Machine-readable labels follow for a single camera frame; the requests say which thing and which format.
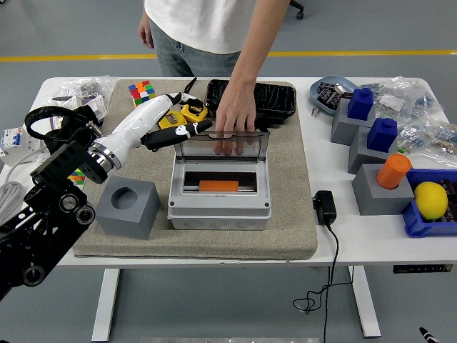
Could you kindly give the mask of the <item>person's right hand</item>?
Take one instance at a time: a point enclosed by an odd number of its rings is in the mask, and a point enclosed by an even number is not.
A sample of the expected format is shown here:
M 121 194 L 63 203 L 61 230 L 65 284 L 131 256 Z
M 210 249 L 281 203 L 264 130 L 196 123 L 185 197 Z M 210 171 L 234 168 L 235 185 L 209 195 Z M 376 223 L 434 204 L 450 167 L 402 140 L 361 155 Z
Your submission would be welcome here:
M 151 27 L 148 16 L 141 18 L 137 32 L 142 45 L 148 49 L 153 49 L 154 41 L 151 33 Z

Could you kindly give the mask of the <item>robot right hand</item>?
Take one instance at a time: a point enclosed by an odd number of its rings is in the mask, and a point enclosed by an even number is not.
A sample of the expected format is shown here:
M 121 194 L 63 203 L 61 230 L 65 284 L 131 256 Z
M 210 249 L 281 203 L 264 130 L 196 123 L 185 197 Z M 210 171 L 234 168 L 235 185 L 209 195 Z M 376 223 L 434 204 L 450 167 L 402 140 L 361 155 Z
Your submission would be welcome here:
M 419 327 L 419 332 L 428 343 L 440 343 L 427 329 Z

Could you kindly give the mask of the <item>person's left hand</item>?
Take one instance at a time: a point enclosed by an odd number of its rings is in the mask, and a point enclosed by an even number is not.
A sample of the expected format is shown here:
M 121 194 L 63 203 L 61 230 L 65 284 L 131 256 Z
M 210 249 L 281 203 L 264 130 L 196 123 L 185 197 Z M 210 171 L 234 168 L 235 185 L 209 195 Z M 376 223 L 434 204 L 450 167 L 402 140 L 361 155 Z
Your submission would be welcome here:
M 216 111 L 218 133 L 255 131 L 254 88 L 255 84 L 228 83 Z

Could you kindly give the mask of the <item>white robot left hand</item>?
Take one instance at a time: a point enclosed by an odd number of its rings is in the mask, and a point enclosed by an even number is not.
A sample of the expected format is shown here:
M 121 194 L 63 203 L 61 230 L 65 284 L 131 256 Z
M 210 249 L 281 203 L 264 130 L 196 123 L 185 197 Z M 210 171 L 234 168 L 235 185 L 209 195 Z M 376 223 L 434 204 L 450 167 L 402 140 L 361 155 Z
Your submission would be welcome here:
M 157 96 L 138 105 L 110 135 L 96 139 L 91 150 L 107 156 L 111 163 L 120 169 L 126 163 L 129 152 L 141 145 L 156 151 L 162 147 L 186 141 L 210 129 L 212 122 L 205 119 L 197 123 L 157 131 L 152 129 L 165 117 L 172 106 L 199 102 L 196 97 L 186 93 Z

